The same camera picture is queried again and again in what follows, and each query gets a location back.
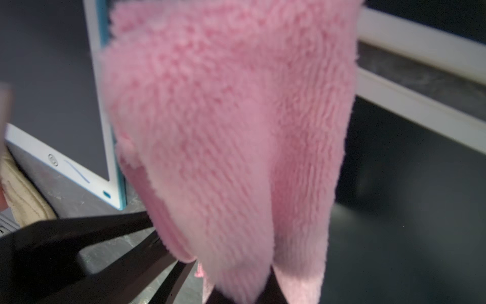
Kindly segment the white drawing tablet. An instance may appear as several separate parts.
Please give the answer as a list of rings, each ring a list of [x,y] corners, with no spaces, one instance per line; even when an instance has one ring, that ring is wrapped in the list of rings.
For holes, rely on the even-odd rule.
[[[485,84],[485,1],[366,1],[359,39]]]
[[[322,303],[485,302],[485,124],[365,70]]]

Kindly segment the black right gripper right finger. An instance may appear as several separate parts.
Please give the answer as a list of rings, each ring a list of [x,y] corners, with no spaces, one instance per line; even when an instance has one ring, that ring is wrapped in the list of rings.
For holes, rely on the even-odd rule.
[[[287,300],[278,284],[273,267],[266,286],[258,297],[256,304],[287,304]]]

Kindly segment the pink microfiber cloth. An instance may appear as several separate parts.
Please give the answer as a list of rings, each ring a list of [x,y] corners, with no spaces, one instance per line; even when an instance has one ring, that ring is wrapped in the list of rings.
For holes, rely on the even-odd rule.
[[[102,94],[166,248],[254,303],[318,303],[356,94],[361,1],[120,1]]]

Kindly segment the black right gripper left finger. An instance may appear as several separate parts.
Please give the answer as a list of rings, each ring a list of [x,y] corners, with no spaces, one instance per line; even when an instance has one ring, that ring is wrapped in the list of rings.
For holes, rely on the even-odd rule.
[[[235,302],[215,288],[208,297],[206,304],[235,304]]]

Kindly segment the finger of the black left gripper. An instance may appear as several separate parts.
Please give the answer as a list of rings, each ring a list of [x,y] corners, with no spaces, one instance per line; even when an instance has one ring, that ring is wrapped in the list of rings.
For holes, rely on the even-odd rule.
[[[171,265],[172,270],[149,302],[173,303],[194,263],[176,261],[156,232],[151,233],[104,270],[87,276],[40,302],[129,303]]]
[[[145,212],[40,221],[1,238],[1,303],[41,303],[88,274],[78,253],[148,229]]]

